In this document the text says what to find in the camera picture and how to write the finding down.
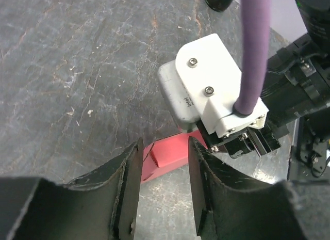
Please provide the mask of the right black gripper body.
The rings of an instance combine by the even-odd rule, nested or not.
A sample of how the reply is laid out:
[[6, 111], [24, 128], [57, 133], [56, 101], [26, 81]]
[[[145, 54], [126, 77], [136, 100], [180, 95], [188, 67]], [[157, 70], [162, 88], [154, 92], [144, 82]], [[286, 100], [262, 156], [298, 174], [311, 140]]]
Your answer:
[[262, 129], [247, 127], [236, 133], [226, 133], [221, 138], [216, 133], [208, 134], [202, 121], [197, 122], [197, 127], [211, 153], [228, 153], [232, 159], [253, 151], [263, 156], [281, 147], [279, 136], [272, 131], [269, 123]]

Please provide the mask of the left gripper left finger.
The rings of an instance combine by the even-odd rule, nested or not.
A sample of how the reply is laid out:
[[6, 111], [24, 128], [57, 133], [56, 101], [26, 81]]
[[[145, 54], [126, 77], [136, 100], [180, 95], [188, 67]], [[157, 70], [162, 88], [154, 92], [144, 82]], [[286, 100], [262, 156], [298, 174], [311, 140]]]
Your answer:
[[67, 184], [1, 178], [1, 239], [133, 239], [143, 141]]

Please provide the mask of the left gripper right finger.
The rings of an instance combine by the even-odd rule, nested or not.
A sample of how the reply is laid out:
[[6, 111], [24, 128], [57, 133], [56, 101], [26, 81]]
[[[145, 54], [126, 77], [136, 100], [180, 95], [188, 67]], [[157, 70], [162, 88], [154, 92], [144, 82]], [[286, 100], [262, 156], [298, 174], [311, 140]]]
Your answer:
[[329, 182], [249, 177], [194, 137], [188, 163], [196, 233], [201, 239], [329, 239]]

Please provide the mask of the pink paper box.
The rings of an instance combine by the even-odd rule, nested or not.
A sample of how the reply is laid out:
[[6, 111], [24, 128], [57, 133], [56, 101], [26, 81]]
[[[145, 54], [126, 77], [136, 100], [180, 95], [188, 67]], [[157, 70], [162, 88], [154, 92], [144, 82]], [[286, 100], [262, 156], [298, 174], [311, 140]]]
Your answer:
[[144, 148], [141, 183], [171, 172], [188, 163], [188, 139], [196, 138], [206, 145], [200, 132], [179, 133], [159, 139]]

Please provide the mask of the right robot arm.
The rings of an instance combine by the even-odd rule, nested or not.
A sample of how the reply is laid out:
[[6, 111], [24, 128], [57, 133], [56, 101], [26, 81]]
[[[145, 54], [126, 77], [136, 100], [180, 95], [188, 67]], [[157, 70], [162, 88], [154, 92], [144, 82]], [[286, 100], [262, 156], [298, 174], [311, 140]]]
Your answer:
[[329, 0], [295, 0], [306, 34], [268, 60], [261, 99], [269, 109], [264, 128], [223, 137], [197, 124], [207, 148], [238, 158], [268, 154], [294, 122], [287, 178], [329, 179]]

